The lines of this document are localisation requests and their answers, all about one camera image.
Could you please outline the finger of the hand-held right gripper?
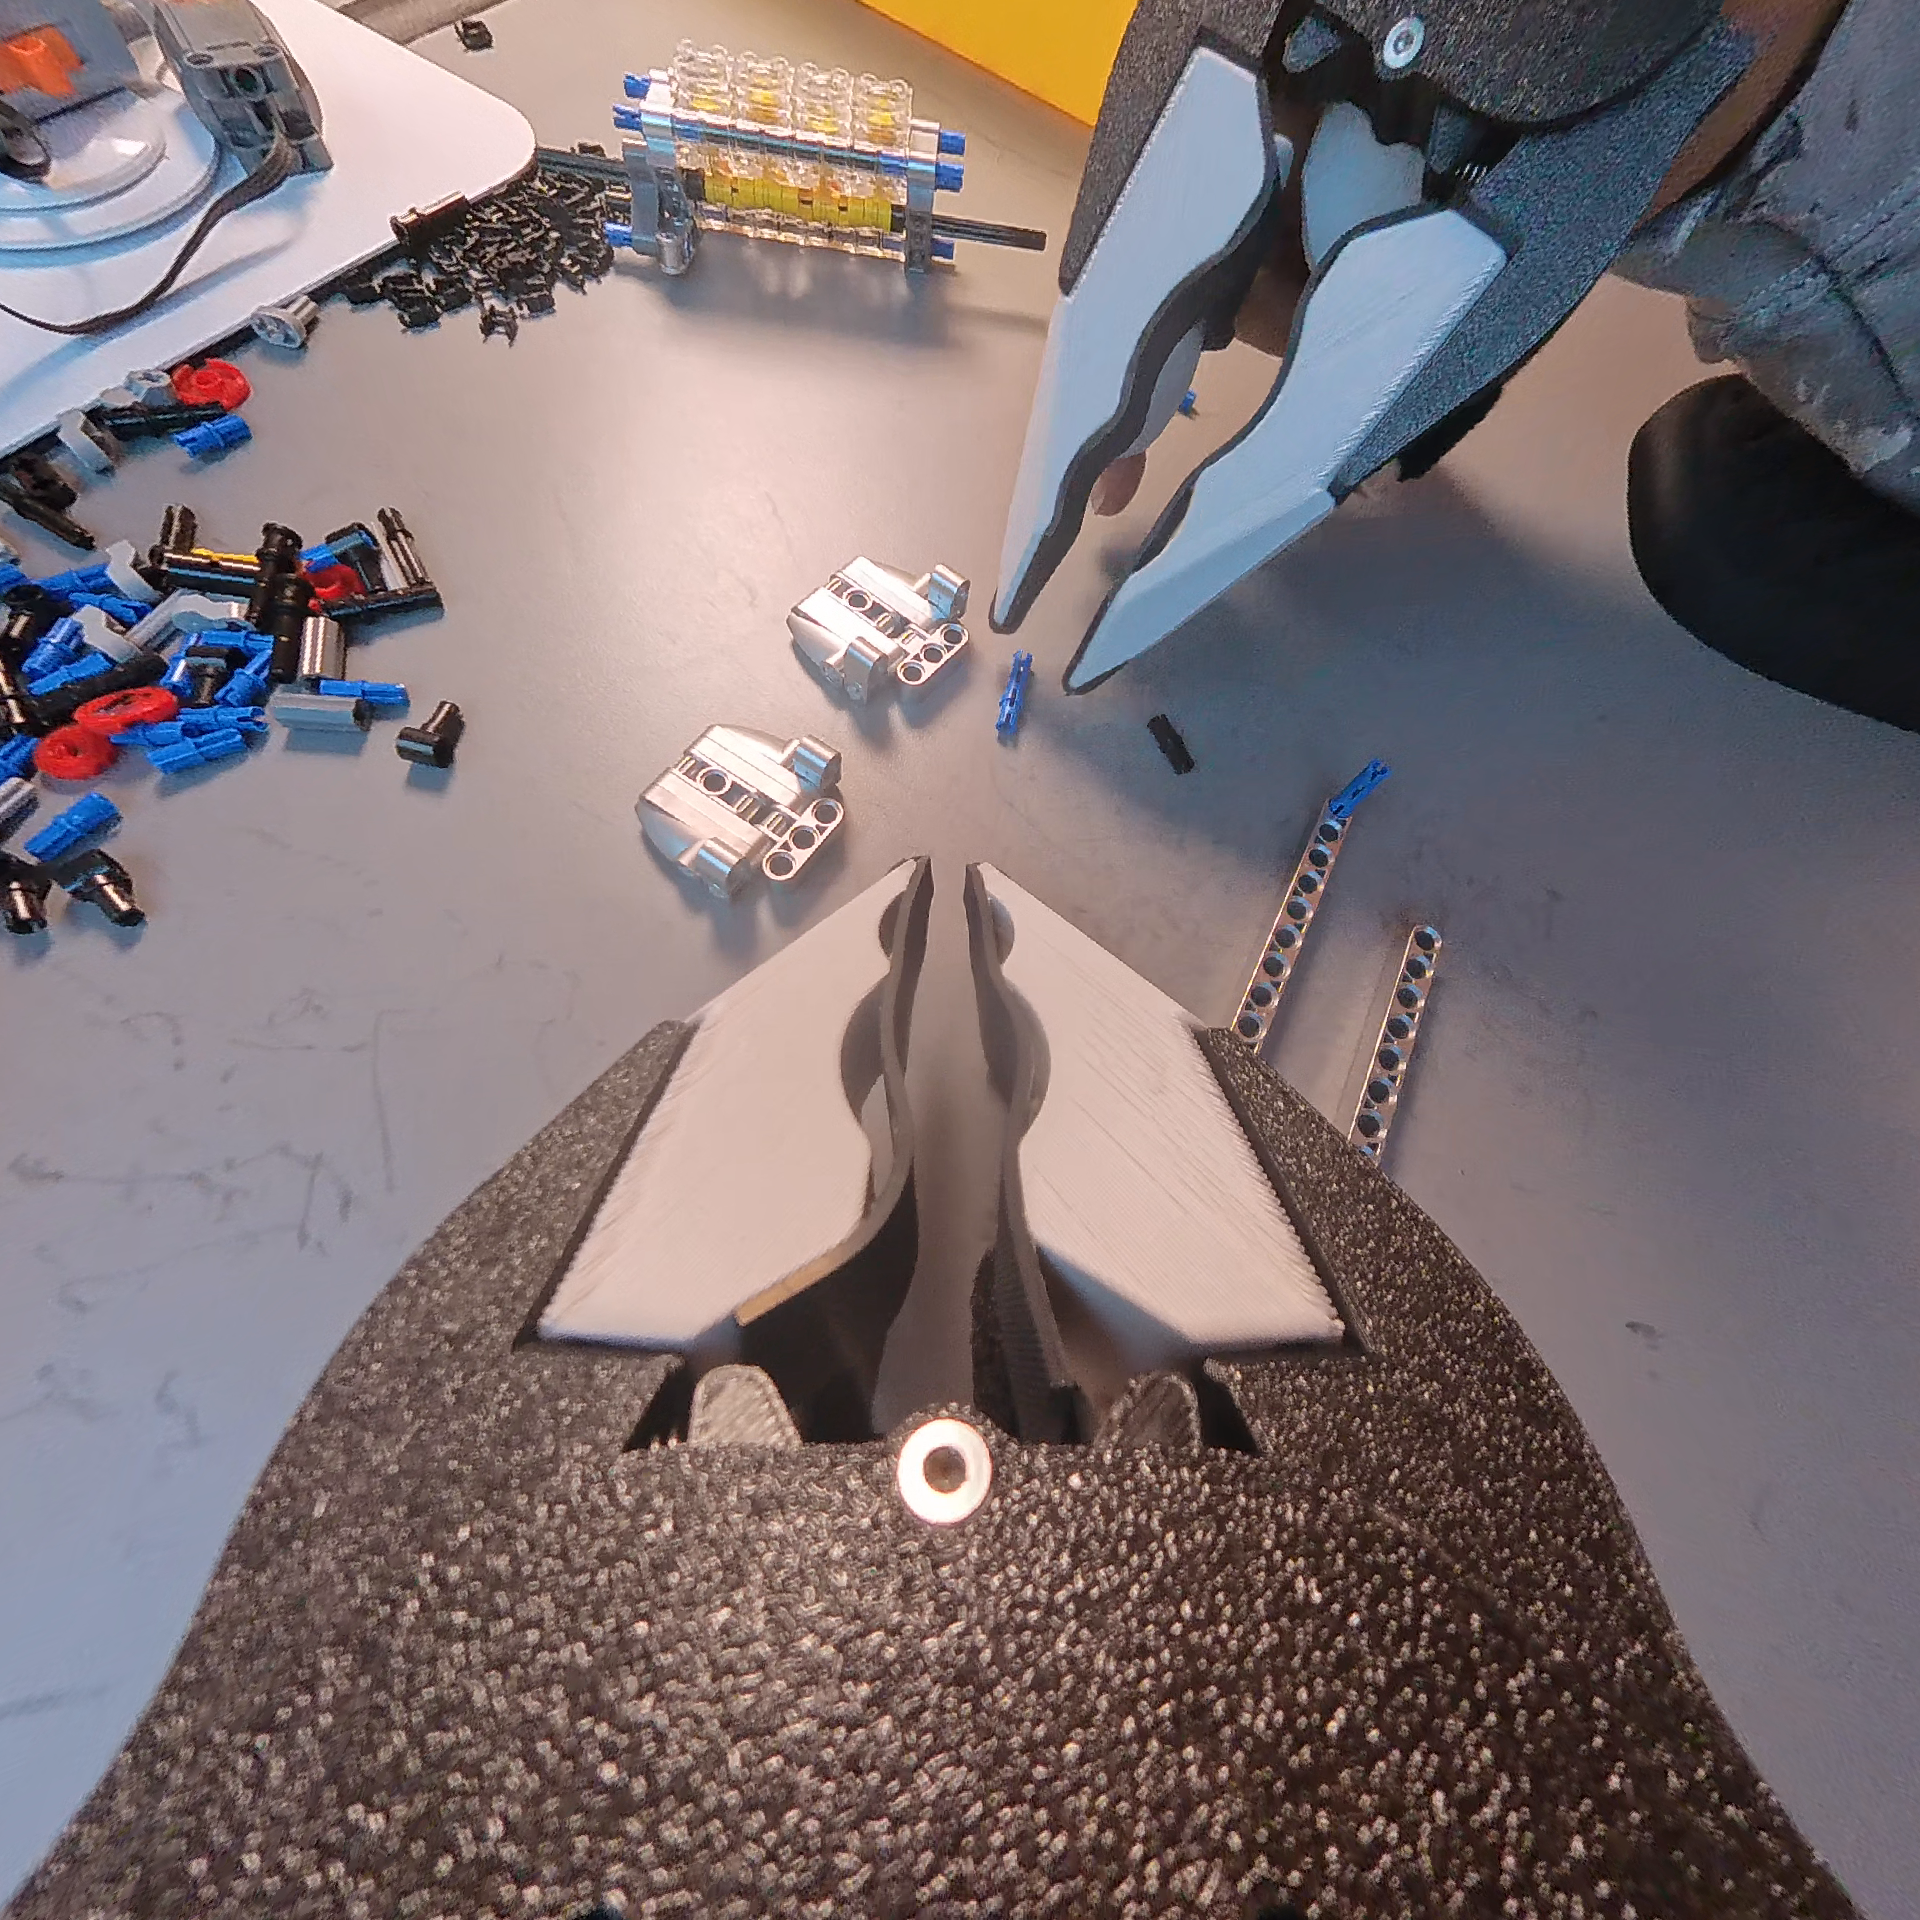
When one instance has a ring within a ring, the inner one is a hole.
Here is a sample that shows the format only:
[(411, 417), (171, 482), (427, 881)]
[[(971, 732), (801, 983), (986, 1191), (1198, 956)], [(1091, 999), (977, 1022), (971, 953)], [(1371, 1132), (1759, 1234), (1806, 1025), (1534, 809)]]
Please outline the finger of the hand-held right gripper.
[(1168, 503), (1070, 660), (1089, 690), (1145, 653), (1336, 508), (1336, 478), (1506, 262), (1456, 211), (1345, 239), (1311, 287), (1262, 411)]
[(1201, 43), (1054, 307), (1002, 545), (993, 623), (1014, 634), (1063, 562), (1099, 476), (1162, 430), (1168, 369), (1194, 370), (1204, 311), (1283, 171), (1258, 68)]

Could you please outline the long grey toy beam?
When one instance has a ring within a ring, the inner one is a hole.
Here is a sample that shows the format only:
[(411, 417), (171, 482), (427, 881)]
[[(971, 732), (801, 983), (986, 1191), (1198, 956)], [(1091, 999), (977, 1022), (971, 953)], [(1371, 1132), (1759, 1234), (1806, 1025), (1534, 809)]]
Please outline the long grey toy beam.
[(1361, 1060), (1348, 1141), (1374, 1165), (1386, 1158), (1386, 1142), (1408, 1085), (1442, 951), (1446, 938), (1434, 923), (1417, 923), (1408, 931), (1374, 1044)]
[(1312, 918), (1322, 905), (1329, 876), (1345, 845), (1356, 807), (1358, 803), (1348, 794), (1331, 797), (1304, 844), (1281, 911), (1266, 933), (1264, 948), (1249, 977), (1233, 1022), (1235, 1035), (1254, 1054), (1260, 1054), (1264, 1047), (1288, 985), (1300, 965)]

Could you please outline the silver toy engine block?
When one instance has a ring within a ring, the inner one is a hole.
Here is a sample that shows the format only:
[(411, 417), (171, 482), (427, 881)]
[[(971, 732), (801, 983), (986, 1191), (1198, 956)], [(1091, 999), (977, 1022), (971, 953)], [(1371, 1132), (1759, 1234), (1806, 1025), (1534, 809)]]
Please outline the silver toy engine block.
[(839, 830), (843, 759), (817, 737), (708, 726), (639, 801), (648, 841), (706, 891), (735, 899), (762, 873), (786, 883)]
[(970, 579), (936, 567), (910, 579), (855, 558), (786, 613), (786, 628), (818, 675), (864, 703), (878, 687), (922, 687), (970, 646)]

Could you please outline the pile of black pins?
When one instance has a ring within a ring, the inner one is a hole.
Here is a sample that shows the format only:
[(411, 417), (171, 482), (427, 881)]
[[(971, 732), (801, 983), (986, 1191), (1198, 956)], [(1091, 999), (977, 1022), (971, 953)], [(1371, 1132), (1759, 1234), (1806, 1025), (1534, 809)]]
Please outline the pile of black pins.
[(608, 222), (620, 211), (624, 191), (586, 155), (540, 150), (528, 174), (481, 201), (402, 215), (398, 244), (321, 300), (385, 305), (410, 332), (472, 311), (482, 337), (513, 341), (522, 321), (553, 314), (559, 287), (586, 293), (612, 269)]

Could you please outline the grey orange toy motor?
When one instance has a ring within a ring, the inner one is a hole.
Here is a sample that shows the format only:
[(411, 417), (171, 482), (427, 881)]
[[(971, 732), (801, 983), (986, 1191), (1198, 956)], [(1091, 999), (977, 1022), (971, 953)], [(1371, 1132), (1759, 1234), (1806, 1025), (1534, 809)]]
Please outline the grey orange toy motor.
[(252, 3), (156, 3), (153, 34), (187, 105), (247, 171), (274, 140), (295, 154), (295, 171), (331, 167), (321, 97)]

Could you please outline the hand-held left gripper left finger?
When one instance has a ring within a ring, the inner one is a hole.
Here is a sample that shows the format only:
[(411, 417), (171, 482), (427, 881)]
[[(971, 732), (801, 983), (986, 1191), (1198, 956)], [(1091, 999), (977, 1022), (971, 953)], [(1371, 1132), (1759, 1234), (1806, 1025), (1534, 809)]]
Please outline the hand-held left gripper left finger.
[(905, 859), (692, 1018), (571, 1252), (547, 1340), (692, 1349), (867, 1247), (905, 1193), (931, 861)]

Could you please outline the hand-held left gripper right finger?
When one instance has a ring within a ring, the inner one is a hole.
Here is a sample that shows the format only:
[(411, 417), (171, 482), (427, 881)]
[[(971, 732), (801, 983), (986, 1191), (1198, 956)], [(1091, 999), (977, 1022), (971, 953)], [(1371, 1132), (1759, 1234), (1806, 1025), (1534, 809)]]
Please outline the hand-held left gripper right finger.
[(1227, 1444), (1202, 1364), (1332, 1349), (1345, 1325), (1201, 1022), (986, 861), (968, 926), (1007, 1107), (977, 1402), (1031, 1444)]

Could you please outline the yellow bin with small pins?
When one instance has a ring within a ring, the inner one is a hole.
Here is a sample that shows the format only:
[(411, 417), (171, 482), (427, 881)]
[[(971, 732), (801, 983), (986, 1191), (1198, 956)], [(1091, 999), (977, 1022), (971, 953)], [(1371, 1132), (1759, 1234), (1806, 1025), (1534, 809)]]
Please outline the yellow bin with small pins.
[(1136, 3), (870, 3), (1091, 129)]

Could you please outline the person's right forearm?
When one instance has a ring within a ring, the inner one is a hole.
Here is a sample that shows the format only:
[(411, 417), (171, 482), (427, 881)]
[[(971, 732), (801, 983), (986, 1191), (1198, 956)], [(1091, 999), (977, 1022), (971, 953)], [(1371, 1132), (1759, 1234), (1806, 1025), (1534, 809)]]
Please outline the person's right forearm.
[(1615, 275), (1688, 300), (1702, 362), (1916, 513), (1918, 5), (1851, 3), (1759, 142)]

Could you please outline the pile of mixed toy pins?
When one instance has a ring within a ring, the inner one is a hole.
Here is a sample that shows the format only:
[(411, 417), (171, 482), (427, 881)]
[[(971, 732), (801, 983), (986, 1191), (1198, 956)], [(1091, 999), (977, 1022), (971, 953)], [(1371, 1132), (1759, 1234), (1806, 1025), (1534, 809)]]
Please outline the pile of mixed toy pins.
[(375, 628), (443, 611), (395, 508), (315, 542), (270, 518), (242, 551), (206, 545), (186, 503), (146, 545), (106, 545), (75, 522), (68, 474), (111, 474), (135, 442), (214, 462), (250, 443), (250, 396), (232, 358), (144, 369), (62, 417), (60, 459), (6, 459), (6, 513), (80, 555), (30, 577), (11, 542), (2, 554), (2, 922), (14, 938), (48, 927), (55, 893), (119, 927), (146, 918), (106, 844), (121, 809), (97, 789), (123, 757), (168, 785), (250, 759), (272, 724), (361, 733), (410, 709), (408, 685), (350, 667)]

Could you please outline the white wooden book stand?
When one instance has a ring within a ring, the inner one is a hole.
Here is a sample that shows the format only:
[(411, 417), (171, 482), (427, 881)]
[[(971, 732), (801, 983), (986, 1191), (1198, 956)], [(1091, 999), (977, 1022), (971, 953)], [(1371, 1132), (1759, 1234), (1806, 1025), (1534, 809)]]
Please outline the white wooden book stand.
[(470, 201), (531, 163), (527, 119), (346, 14), (266, 3), (315, 84), (331, 169), (233, 212), (174, 293), (134, 325), (86, 341), (2, 321), (2, 445), (55, 430), (131, 370), (171, 365), (236, 333), (263, 305), (313, 295), (393, 243), (392, 219)]

